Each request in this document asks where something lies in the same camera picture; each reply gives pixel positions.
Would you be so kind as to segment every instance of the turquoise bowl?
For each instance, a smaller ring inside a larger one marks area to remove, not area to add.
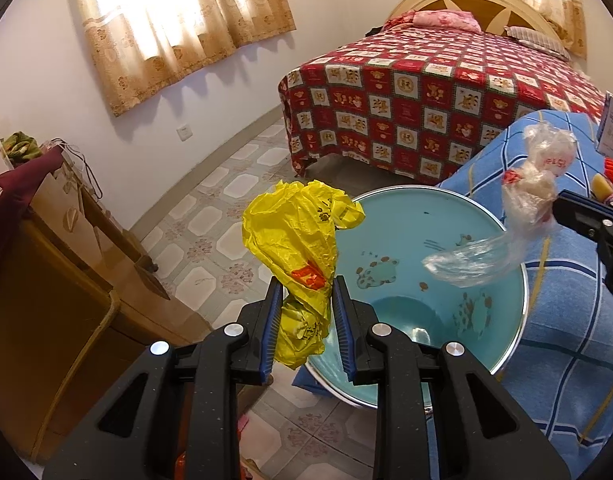
[[[481,205],[458,193],[428,186],[396,186],[357,197],[366,219],[337,231],[337,274],[350,297],[373,305],[381,322],[411,339],[441,347],[464,344],[490,371],[509,360],[528,311],[528,280],[521,265],[494,283],[459,288],[435,280],[422,266],[429,254],[494,237],[505,227]],[[377,407],[377,386],[353,386],[342,368],[331,324],[325,351],[306,367],[328,391],[352,406]],[[429,390],[423,385],[427,412]]]

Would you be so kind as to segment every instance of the red checkered bedspread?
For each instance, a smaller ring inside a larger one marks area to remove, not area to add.
[[[280,83],[294,169],[340,153],[436,184],[543,108],[598,120],[604,95],[553,57],[492,34],[388,31]]]

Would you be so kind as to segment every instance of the tiled floor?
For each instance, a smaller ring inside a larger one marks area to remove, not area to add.
[[[315,179],[351,196],[412,183],[405,176],[335,155],[312,165],[301,180]],[[199,311],[213,327],[236,320],[242,306],[266,293],[271,273],[244,247],[241,216],[253,198],[279,180],[299,180],[281,121],[189,190],[142,241],[169,293]],[[375,412],[291,386],[295,374],[275,363],[275,382],[253,407],[242,434],[242,456],[278,480],[369,480]]]

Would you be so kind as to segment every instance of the striped pillow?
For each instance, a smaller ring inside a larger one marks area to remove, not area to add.
[[[561,59],[562,61],[569,62],[571,60],[571,56],[559,40],[554,40],[553,38],[548,37],[546,34],[542,34],[541,32],[533,30],[532,28],[505,27],[505,29],[509,38],[516,40],[518,43],[521,43],[528,48],[540,50],[541,52],[555,56],[557,59]]]

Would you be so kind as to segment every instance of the wooden cabinet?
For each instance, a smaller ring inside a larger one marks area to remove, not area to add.
[[[210,331],[169,298],[151,259],[64,165],[0,259],[0,428],[45,462],[144,350]]]

